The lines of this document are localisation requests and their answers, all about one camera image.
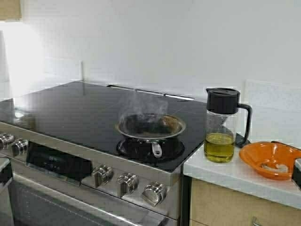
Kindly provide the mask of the black robot base right edge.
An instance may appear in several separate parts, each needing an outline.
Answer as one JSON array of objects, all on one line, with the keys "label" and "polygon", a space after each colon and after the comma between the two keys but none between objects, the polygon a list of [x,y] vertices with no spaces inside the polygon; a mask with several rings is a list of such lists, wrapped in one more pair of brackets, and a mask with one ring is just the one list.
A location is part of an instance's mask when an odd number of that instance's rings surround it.
[{"label": "black robot base right edge", "polygon": [[301,189],[301,158],[294,161],[292,181]]}]

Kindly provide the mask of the black robot base left edge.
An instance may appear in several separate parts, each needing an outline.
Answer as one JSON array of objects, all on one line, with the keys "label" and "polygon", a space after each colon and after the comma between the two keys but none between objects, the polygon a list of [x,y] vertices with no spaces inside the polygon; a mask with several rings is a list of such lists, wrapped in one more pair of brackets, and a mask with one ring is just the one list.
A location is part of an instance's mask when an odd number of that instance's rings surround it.
[{"label": "black robot base left edge", "polygon": [[13,180],[11,161],[8,158],[0,158],[0,186],[4,187]]}]

